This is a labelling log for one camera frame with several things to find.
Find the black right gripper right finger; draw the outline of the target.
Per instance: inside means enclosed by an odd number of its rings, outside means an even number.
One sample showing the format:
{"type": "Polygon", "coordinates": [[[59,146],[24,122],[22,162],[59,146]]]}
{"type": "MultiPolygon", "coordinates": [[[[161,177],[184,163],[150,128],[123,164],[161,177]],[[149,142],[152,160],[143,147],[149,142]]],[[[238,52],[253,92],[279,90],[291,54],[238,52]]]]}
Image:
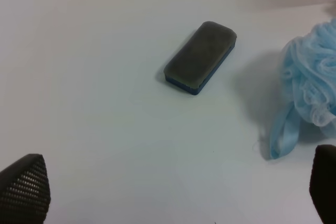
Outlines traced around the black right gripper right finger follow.
{"type": "Polygon", "coordinates": [[[316,148],[309,193],[323,223],[335,223],[335,146],[316,148]]]}

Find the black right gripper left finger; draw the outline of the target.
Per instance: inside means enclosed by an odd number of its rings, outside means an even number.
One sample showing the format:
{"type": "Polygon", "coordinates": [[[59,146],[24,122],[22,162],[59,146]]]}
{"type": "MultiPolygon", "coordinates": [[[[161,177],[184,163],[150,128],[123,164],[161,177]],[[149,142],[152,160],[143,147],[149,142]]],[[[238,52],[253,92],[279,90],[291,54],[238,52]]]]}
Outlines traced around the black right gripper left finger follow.
{"type": "Polygon", "coordinates": [[[41,154],[27,154],[1,171],[1,223],[44,223],[50,201],[41,154]]]}

